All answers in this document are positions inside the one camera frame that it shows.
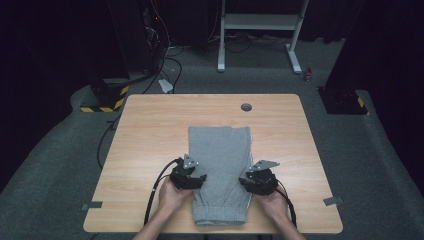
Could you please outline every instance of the dark background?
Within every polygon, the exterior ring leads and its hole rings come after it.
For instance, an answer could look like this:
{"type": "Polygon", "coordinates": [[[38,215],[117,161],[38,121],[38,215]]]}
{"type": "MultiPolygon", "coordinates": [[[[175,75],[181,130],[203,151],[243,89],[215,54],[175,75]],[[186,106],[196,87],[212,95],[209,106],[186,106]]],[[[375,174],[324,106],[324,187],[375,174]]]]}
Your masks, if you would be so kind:
{"type": "MultiPolygon", "coordinates": [[[[71,95],[90,83],[79,66],[78,55],[74,54],[78,47],[74,36],[81,32],[73,24],[75,18],[82,15],[73,15],[69,6],[77,5],[74,9],[79,9],[78,14],[107,19],[107,8],[99,6],[106,6],[108,2],[88,2],[0,3],[1,189],[38,141],[72,111],[71,95]]],[[[178,5],[175,2],[157,1],[171,39],[181,44],[205,46],[214,29],[216,0],[180,0],[178,5]]],[[[293,13],[299,8],[299,1],[227,2],[227,12],[293,13]]],[[[423,192],[420,174],[424,161],[421,127],[424,122],[421,84],[424,30],[420,14],[423,8],[418,3],[418,0],[392,0],[384,4],[377,0],[310,1],[300,39],[324,38],[332,42],[347,38],[333,70],[337,74],[330,76],[330,86],[370,92],[390,141],[423,192]]],[[[117,34],[111,21],[105,20],[104,28],[112,29],[108,32],[112,36],[117,34]]],[[[96,42],[98,39],[86,41],[90,49],[105,44],[96,42]]],[[[107,43],[111,52],[116,45],[113,41],[107,43]]]]}

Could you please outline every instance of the white metal stand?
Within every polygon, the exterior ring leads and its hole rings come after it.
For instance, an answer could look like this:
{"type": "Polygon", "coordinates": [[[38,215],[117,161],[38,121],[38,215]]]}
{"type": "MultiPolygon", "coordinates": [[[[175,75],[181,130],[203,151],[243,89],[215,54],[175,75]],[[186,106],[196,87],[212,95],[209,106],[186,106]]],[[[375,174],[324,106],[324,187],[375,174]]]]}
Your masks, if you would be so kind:
{"type": "Polygon", "coordinates": [[[291,30],[292,42],[286,44],[287,53],[296,74],[302,73],[294,48],[299,37],[303,19],[309,0],[303,0],[298,15],[265,15],[265,14],[226,14],[225,1],[222,0],[221,32],[218,53],[218,72],[225,71],[225,30],[226,29],[257,29],[257,30],[291,30]]]}

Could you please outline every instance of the gray fabric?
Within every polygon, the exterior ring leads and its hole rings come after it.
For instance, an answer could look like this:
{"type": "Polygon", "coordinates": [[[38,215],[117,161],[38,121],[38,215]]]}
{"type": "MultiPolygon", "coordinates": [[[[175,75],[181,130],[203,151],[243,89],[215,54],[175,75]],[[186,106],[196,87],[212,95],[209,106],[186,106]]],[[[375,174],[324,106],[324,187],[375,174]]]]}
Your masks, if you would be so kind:
{"type": "Polygon", "coordinates": [[[250,128],[190,127],[190,157],[199,162],[192,176],[207,174],[194,191],[196,225],[241,225],[251,194],[238,178],[252,164],[250,128]]]}

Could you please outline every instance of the piece of tape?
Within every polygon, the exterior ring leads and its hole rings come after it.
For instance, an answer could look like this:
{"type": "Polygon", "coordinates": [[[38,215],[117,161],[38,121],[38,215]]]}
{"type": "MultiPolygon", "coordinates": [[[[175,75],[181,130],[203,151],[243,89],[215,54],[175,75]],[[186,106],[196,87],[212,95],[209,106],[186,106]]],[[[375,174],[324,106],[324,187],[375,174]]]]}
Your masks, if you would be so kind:
{"type": "Polygon", "coordinates": [[[325,203],[325,206],[330,206],[333,204],[336,204],[336,206],[338,206],[340,204],[343,204],[344,200],[341,197],[331,197],[331,198],[324,199],[324,203],[325,203]]]}
{"type": "Polygon", "coordinates": [[[91,202],[89,204],[84,203],[81,206],[81,211],[87,211],[89,208],[101,208],[103,205],[103,202],[91,202]]]}

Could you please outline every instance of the gray carpet floor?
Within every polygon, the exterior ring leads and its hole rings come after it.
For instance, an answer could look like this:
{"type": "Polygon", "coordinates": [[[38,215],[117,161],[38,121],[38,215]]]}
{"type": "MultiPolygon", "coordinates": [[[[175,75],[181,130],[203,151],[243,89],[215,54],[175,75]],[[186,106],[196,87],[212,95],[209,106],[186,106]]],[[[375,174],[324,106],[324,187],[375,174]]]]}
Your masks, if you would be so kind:
{"type": "MultiPolygon", "coordinates": [[[[283,44],[255,42],[247,51],[227,51],[226,71],[216,70],[217,51],[186,48],[173,56],[183,69],[175,94],[295,93],[299,95],[330,187],[342,197],[338,206],[340,234],[308,234],[308,239],[424,239],[424,200],[387,139],[366,91],[357,91],[370,114],[329,115],[317,87],[325,85],[343,42],[302,42],[296,53],[313,79],[292,72],[283,44]]],[[[243,45],[228,45],[234,51],[243,45]]],[[[171,49],[169,56],[181,49],[171,49]]],[[[164,72],[172,83],[179,66],[170,60],[164,72]]],[[[149,81],[130,86],[141,94],[149,81]]],[[[109,124],[119,113],[82,113],[79,104],[88,88],[70,102],[74,111],[32,150],[0,195],[0,239],[90,239],[83,230],[81,205],[93,196],[101,170],[96,151],[109,124]]],[[[147,94],[163,94],[154,82],[147,94]]],[[[104,161],[113,139],[101,145],[104,161]]],[[[131,239],[134,233],[102,233],[95,239],[131,239]]],[[[163,236],[175,239],[175,236],[163,236]]]]}

